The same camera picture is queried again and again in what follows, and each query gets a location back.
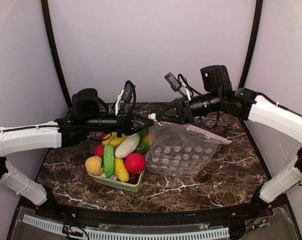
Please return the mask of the green toy bitter gourd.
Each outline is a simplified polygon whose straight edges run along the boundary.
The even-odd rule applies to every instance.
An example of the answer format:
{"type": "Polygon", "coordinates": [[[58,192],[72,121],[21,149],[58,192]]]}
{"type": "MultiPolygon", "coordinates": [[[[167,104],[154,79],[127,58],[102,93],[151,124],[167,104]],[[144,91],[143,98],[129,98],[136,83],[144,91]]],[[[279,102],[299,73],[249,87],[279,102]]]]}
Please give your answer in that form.
{"type": "Polygon", "coordinates": [[[115,170],[115,150],[111,144],[105,145],[104,147],[103,161],[106,178],[110,178],[115,170]]]}

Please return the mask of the clear dotted zip bag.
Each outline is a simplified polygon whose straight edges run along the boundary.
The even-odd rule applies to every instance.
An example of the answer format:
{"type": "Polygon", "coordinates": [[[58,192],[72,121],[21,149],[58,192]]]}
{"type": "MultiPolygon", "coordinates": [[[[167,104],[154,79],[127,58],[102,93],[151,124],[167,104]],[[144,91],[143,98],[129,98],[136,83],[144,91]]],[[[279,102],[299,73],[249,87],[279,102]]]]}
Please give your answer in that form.
{"type": "Polygon", "coordinates": [[[219,146],[231,143],[191,124],[155,121],[149,132],[156,135],[156,142],[146,154],[146,169],[159,175],[194,177],[209,163],[219,146]]]}

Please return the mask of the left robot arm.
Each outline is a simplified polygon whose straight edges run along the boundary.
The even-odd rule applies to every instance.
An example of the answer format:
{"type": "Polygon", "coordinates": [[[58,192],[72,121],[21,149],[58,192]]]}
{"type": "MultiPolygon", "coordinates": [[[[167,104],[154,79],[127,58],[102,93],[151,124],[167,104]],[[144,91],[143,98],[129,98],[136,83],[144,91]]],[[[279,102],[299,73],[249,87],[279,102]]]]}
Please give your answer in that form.
{"type": "Polygon", "coordinates": [[[17,152],[37,149],[73,147],[86,140],[90,132],[116,132],[118,136],[138,133],[154,125],[154,121],[139,114],[91,115],[65,117],[43,124],[22,127],[0,127],[0,184],[15,194],[41,206],[54,197],[47,187],[38,184],[7,160],[17,152]]]}

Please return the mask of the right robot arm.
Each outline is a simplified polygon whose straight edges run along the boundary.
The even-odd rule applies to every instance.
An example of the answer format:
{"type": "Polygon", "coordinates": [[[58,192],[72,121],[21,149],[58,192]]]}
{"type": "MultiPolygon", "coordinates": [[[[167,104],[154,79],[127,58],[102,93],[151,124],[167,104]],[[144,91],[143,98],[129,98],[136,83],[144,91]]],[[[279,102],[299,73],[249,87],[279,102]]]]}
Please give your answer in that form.
{"type": "Polygon", "coordinates": [[[257,198],[271,203],[279,195],[302,181],[302,114],[296,113],[272,101],[266,95],[247,88],[232,91],[217,87],[213,92],[193,98],[181,97],[172,101],[155,115],[157,121],[174,124],[190,124],[195,117],[212,112],[223,112],[270,127],[301,144],[293,160],[275,177],[264,183],[257,198]]]}

